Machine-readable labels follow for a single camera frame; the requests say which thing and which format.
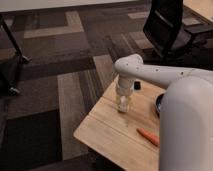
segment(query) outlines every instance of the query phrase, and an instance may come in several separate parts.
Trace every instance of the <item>wooden table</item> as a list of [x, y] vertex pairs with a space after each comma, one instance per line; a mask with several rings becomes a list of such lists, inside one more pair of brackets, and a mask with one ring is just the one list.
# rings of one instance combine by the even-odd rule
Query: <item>wooden table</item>
[[159, 150], [136, 129], [159, 134], [154, 103], [164, 90], [141, 81], [142, 90], [132, 94], [129, 112], [121, 114], [117, 112], [115, 85], [116, 81], [112, 82], [74, 136], [125, 170], [157, 171]]
[[213, 0], [184, 0], [184, 5], [200, 15], [209, 23], [213, 23]]

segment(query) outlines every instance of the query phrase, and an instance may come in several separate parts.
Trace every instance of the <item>orange object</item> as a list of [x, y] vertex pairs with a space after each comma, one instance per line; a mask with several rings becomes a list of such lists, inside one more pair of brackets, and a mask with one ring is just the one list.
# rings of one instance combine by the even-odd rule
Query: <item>orange object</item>
[[159, 137], [158, 136], [156, 136], [155, 134], [153, 134], [153, 133], [145, 130], [144, 128], [138, 128], [137, 131], [138, 131], [138, 133], [140, 135], [142, 135], [143, 137], [145, 137], [152, 144], [154, 144], [155, 146], [159, 147], [160, 141], [159, 141]]

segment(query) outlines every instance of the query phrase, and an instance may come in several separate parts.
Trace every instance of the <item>floor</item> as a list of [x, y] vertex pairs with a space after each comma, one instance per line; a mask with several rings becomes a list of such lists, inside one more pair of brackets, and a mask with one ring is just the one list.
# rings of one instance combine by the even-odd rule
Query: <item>floor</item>
[[[7, 116], [0, 170], [121, 170], [73, 132], [115, 78], [118, 58], [150, 58], [153, 47], [142, 32], [149, 9], [143, 0], [5, 15], [30, 63], [19, 76], [21, 95], [0, 99]], [[183, 23], [205, 24], [186, 9]], [[11, 58], [14, 50], [2, 30], [0, 42], [0, 60]]]

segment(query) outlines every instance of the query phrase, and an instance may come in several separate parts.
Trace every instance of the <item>office chair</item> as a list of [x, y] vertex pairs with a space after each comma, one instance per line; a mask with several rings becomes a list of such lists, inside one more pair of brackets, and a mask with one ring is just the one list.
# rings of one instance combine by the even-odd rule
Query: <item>office chair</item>
[[19, 95], [19, 90], [16, 89], [13, 84], [16, 79], [20, 63], [28, 63], [29, 59], [22, 54], [21, 49], [19, 48], [15, 38], [4, 21], [2, 14], [0, 13], [0, 28], [1, 26], [15, 48], [16, 53], [12, 59], [0, 61], [0, 90], [6, 90], [7, 93], [11, 95]]
[[184, 28], [182, 16], [183, 0], [152, 0], [143, 31], [164, 61], [182, 59], [192, 47], [205, 44], [205, 34], [213, 32], [213, 25]]

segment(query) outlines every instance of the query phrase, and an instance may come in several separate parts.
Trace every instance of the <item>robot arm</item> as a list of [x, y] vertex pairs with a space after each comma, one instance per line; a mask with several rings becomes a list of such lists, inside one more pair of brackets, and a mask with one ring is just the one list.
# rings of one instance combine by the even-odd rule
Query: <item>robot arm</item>
[[115, 69], [119, 74], [117, 93], [130, 95], [135, 78], [142, 79], [162, 88], [167, 88], [172, 82], [186, 76], [211, 75], [213, 72], [195, 68], [167, 67], [144, 65], [138, 54], [121, 58], [116, 61]]
[[115, 69], [120, 96], [131, 95], [135, 78], [167, 88], [161, 105], [159, 171], [211, 171], [213, 72], [143, 65], [137, 54], [119, 59]]

